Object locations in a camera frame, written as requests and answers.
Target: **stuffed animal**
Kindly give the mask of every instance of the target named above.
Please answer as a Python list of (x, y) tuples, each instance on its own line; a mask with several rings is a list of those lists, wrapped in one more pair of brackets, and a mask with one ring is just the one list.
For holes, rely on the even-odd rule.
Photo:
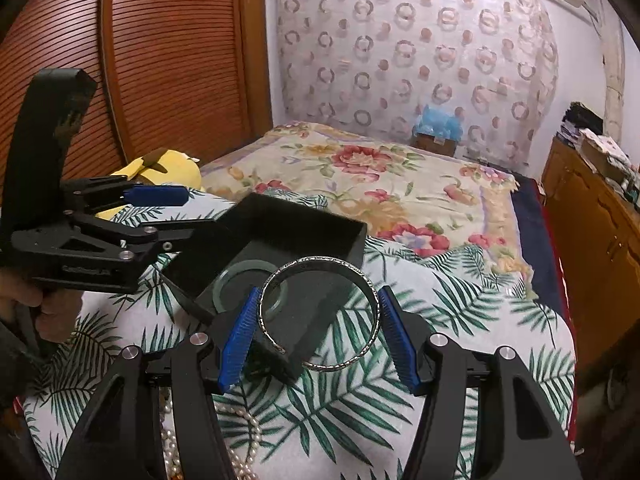
[[(198, 160), (189, 155), (166, 148), (158, 148), (132, 161), (128, 166), (115, 171), (114, 175), (125, 175), (127, 180), (140, 184), (179, 184), (204, 191)], [(105, 220), (111, 219), (124, 206), (114, 207), (98, 213)]]

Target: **white tablecloth with green leaves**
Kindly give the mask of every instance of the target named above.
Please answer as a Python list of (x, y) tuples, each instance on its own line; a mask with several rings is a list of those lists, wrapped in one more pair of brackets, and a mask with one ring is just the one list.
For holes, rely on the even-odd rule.
[[(270, 190), (285, 200), (323, 208), (321, 196), (303, 197)], [(115, 221), (128, 225), (151, 220), (215, 218), (232, 202), (192, 190), (189, 202), (175, 207), (132, 207)], [(76, 330), (34, 382), (25, 415), (36, 447), (52, 476), (75, 423), (114, 356), (129, 344), (144, 351), (170, 348), (198, 328), (175, 301), (158, 269), (162, 254), (133, 295), (87, 292)], [(494, 352), (510, 345), (542, 385), (567, 429), (574, 394), (574, 343), (568, 327), (551, 309), (524, 299), (518, 273), (485, 271), (482, 249), (467, 245), (420, 259), (408, 248), (367, 238), (362, 270), (379, 288), (390, 285), (405, 310), (417, 312), (463, 348)], [(364, 297), (353, 294), (318, 349), (325, 362), (341, 362), (368, 338), (370, 320)], [(285, 386), (248, 363), (245, 378), (216, 399), (238, 406), (258, 420), (262, 441), (253, 464), (262, 479), (387, 480), (401, 477), (424, 400), (398, 381), (380, 338), (359, 364), (341, 372), (305, 371)], [(465, 426), (456, 478), (468, 479), (474, 450), (478, 395), (466, 395)], [(254, 433), (244, 418), (220, 415), (228, 445), (244, 459)]]

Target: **blue plastic bag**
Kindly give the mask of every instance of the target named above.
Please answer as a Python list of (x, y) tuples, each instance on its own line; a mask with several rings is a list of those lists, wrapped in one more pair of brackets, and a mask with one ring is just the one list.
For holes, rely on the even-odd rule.
[(418, 134), (455, 140), (462, 138), (462, 126), (456, 116), (450, 116), (437, 108), (425, 107), (415, 124)]

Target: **open jewelry box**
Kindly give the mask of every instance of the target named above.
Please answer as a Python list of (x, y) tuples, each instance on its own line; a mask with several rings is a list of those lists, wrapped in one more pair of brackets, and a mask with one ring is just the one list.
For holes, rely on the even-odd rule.
[[(252, 288), (261, 288), (278, 267), (302, 256), (332, 256), (360, 268), (366, 233), (361, 222), (251, 193), (197, 229), (191, 248), (162, 275), (180, 305), (209, 325), (218, 313), (242, 307)], [(327, 272), (292, 276), (265, 308), (269, 332), (286, 354), (275, 351), (260, 331), (252, 349), (266, 357), (281, 381), (294, 381), (351, 290), (346, 280)]]

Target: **white wall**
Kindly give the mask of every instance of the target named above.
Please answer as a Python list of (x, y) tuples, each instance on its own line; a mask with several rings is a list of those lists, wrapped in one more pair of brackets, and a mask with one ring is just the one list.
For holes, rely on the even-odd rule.
[[(544, 4), (549, 13), (558, 44), (559, 78), (556, 97), (531, 146), (527, 173), (534, 178), (542, 176), (553, 136), (559, 129), (562, 116), (570, 102), (580, 101), (602, 117), (606, 88), (600, 38), (591, 24), (587, 11), (583, 7), (576, 9), (562, 0), (544, 0)], [(273, 110), (273, 123), (282, 124), (287, 121), (287, 117), (282, 101), (282, 82), (278, 62), (276, 0), (266, 0), (266, 12), (271, 109)], [(640, 52), (637, 54), (636, 63), (640, 68)], [(626, 74), (629, 78), (628, 73), (629, 60), (627, 58)], [(638, 71), (636, 73), (635, 84), (640, 96), (640, 73)], [(629, 113), (635, 113), (640, 118), (640, 106), (635, 110), (630, 110)], [(637, 143), (635, 147), (638, 157), (640, 157), (640, 143)]]
[(624, 23), (622, 33), (625, 41), (625, 105), (620, 147), (632, 164), (640, 166), (640, 50)]

